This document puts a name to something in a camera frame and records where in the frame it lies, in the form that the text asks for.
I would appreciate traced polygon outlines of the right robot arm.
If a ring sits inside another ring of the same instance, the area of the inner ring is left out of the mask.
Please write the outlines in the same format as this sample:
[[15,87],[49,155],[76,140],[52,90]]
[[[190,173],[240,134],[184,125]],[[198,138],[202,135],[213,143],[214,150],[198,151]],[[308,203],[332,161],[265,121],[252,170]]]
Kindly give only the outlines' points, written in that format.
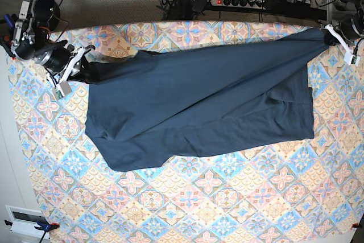
[[63,81],[94,84],[100,80],[95,65],[85,57],[95,46],[81,47],[76,53],[67,40],[51,40],[51,32],[63,21],[55,0],[23,0],[19,15],[6,15],[5,21],[11,40],[3,47],[9,56],[41,65],[53,85]]

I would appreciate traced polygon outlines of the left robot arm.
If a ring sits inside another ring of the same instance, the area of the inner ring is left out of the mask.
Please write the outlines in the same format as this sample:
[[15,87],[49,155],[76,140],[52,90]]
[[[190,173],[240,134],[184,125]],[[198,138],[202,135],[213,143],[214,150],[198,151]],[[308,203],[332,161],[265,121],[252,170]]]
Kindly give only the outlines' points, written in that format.
[[352,46],[363,41],[363,0],[328,0],[327,22]]

